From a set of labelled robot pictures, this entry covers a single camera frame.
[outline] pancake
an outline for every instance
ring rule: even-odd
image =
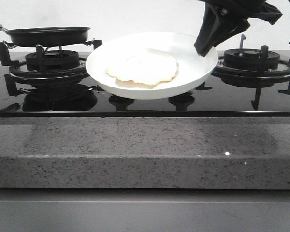
[[[171,54],[151,49],[122,49],[112,54],[106,73],[120,81],[134,81],[154,86],[171,81],[178,71],[176,58]]]

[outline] gray speckled surface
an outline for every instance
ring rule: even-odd
[[[0,118],[0,187],[290,189],[290,117]]]

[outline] gas burner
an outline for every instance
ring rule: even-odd
[[[213,76],[221,78],[226,84],[238,87],[270,87],[275,83],[290,80],[290,63],[279,60],[276,69],[267,69],[264,72],[241,70],[224,65],[224,57],[219,57],[218,64],[212,72]]]
[[[29,71],[40,71],[38,53],[27,54],[25,55],[25,59]],[[72,69],[80,65],[79,55],[74,51],[47,51],[42,54],[42,59],[48,71]]]
[[[9,72],[15,82],[30,84],[34,87],[56,84],[67,86],[76,84],[89,76],[86,71],[85,58],[79,58],[77,67],[66,70],[52,70],[42,73],[31,71],[26,62],[21,62],[18,66],[10,66]]]
[[[247,88],[270,87],[290,80],[290,62],[281,60],[268,46],[243,49],[244,39],[242,35],[239,49],[227,50],[219,57],[213,76],[226,84]]]
[[[37,88],[27,93],[23,111],[87,111],[97,98],[87,86]]]
[[[265,69],[277,69],[279,60],[278,53],[269,51],[265,61]],[[223,65],[229,68],[258,71],[261,62],[261,49],[230,49],[223,54]]]

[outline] stovetop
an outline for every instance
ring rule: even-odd
[[[282,60],[290,50],[277,51]],[[11,56],[23,61],[26,53]],[[89,53],[80,53],[86,58]],[[201,86],[185,94],[157,100],[133,100],[114,96],[96,86],[91,77],[81,79],[72,89],[62,88],[53,95],[69,92],[68,101],[52,101],[45,108],[37,104],[40,90],[17,83],[16,96],[9,96],[5,75],[9,68],[0,64],[0,117],[73,116],[290,116],[290,80],[269,87],[239,87],[210,76]]]

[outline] frying pan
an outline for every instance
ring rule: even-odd
[[[0,31],[8,34],[14,45],[20,47],[66,46],[87,40],[89,27],[48,27],[8,30],[0,24]]]
[[[196,37],[172,32],[147,32],[128,35],[109,41],[95,49],[88,57],[86,69],[104,90],[131,99],[160,99],[188,92],[202,84],[217,64],[218,53],[212,48],[205,57],[195,50]],[[119,81],[106,74],[109,59],[117,50],[143,47],[162,50],[173,55],[178,73],[170,82],[153,87],[132,81]]]

